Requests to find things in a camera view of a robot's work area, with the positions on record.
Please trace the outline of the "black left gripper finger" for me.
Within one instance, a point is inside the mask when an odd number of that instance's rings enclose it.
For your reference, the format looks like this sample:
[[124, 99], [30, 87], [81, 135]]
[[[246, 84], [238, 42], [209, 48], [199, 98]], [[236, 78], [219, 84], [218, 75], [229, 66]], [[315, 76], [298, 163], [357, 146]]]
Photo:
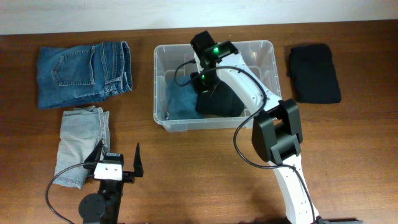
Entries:
[[141, 150], [140, 150], [139, 143], [137, 143], [137, 146], [136, 146], [133, 168], [134, 168], [134, 176], [135, 177], [143, 177], [144, 176], [144, 168], [143, 168], [142, 161], [141, 161]]
[[85, 159], [84, 163], [98, 162], [102, 154], [103, 144], [103, 140], [100, 140], [90, 155]]

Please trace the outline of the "dark navy garment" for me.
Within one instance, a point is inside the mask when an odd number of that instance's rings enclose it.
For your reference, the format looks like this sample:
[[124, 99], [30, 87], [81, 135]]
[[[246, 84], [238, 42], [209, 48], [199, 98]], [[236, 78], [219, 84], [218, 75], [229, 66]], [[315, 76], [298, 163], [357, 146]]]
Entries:
[[220, 81], [214, 90], [199, 93], [196, 111], [220, 117], [238, 117], [244, 110], [244, 103], [235, 92]]

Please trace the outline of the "blue denim garment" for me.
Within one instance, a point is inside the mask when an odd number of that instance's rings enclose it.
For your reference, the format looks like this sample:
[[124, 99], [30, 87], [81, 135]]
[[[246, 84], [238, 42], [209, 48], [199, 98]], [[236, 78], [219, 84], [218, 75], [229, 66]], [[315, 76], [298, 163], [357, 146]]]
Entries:
[[196, 110], [198, 95], [191, 84], [180, 87], [174, 78], [168, 81], [168, 120], [202, 119], [204, 116]]

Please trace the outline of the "black garment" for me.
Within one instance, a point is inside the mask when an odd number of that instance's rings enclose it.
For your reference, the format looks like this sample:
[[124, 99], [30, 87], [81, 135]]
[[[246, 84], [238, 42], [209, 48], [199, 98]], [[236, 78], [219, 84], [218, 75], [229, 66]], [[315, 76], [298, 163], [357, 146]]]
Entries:
[[292, 48], [289, 78], [299, 103], [333, 104], [341, 101], [332, 52], [327, 44]]

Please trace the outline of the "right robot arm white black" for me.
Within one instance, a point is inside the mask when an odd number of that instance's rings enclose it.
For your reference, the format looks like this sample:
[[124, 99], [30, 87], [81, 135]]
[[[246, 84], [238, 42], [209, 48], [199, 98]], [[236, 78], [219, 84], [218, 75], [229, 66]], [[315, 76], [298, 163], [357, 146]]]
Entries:
[[240, 51], [226, 40], [216, 43], [208, 31], [193, 37], [201, 80], [215, 85], [226, 83], [250, 112], [245, 122], [252, 122], [252, 145], [272, 169], [284, 198], [286, 217], [291, 223], [318, 223], [315, 208], [303, 176], [300, 145], [303, 141], [299, 108], [292, 99], [283, 100], [271, 92], [247, 66]]

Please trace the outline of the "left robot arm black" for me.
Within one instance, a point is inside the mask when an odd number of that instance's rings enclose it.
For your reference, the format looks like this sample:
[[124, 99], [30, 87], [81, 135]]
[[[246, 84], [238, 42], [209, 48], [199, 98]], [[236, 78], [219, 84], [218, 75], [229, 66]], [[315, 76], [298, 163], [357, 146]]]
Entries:
[[78, 207], [83, 223], [117, 223], [124, 184], [133, 184], [135, 178], [144, 175], [140, 145], [136, 146], [133, 171], [124, 171], [124, 156], [103, 152], [104, 142], [100, 141], [85, 159], [84, 168], [90, 177], [99, 181], [97, 193], [85, 196]]

